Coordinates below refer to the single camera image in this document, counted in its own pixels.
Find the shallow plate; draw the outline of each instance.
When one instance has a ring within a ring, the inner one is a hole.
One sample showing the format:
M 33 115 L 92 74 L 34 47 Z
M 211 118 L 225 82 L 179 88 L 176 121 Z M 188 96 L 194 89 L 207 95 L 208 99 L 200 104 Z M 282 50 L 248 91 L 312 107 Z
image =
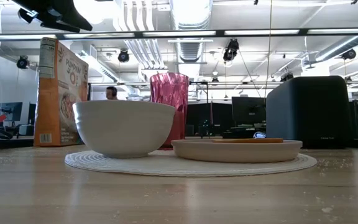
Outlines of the shallow plate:
M 173 150 L 178 157 L 213 162 L 281 162 L 294 159 L 301 141 L 283 143 L 213 143 L 213 140 L 175 140 Z

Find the pink glass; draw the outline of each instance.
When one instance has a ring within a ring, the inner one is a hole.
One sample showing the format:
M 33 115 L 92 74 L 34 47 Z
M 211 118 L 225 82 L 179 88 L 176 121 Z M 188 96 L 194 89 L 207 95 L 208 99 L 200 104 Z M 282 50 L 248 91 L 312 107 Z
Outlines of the pink glass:
M 179 73 L 160 73 L 150 77 L 151 101 L 174 106 L 177 111 L 162 149 L 170 149 L 171 141 L 185 138 L 189 77 Z

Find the round placemat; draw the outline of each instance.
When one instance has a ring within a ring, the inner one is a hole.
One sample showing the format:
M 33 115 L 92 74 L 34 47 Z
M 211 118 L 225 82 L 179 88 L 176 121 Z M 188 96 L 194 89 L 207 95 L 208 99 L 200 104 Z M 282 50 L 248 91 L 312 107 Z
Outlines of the round placemat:
M 317 160 L 299 154 L 294 160 L 256 164 L 201 162 L 182 159 L 173 151 L 154 151 L 147 157 L 112 159 L 94 151 L 69 154 L 66 164 L 99 172 L 118 172 L 170 177 L 222 177 L 238 175 L 273 174 L 312 167 Z

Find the desk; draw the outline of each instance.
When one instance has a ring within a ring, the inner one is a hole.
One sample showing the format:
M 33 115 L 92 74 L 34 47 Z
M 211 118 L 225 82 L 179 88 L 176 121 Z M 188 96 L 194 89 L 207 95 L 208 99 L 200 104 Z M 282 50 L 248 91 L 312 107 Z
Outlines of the desk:
M 85 146 L 0 151 L 0 223 L 354 223 L 358 150 L 303 151 L 317 166 L 249 177 L 147 177 L 64 164 Z

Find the white bowl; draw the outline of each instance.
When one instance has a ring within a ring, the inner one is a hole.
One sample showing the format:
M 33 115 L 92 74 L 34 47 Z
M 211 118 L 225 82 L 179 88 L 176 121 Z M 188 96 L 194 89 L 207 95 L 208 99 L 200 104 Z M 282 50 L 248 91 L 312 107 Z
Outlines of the white bowl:
M 283 143 L 215 143 L 212 140 L 174 140 L 178 157 L 210 162 L 281 162 L 294 159 L 301 141 Z
M 101 100 L 73 105 L 84 143 L 107 157 L 147 156 L 168 138 L 175 108 L 144 101 Z

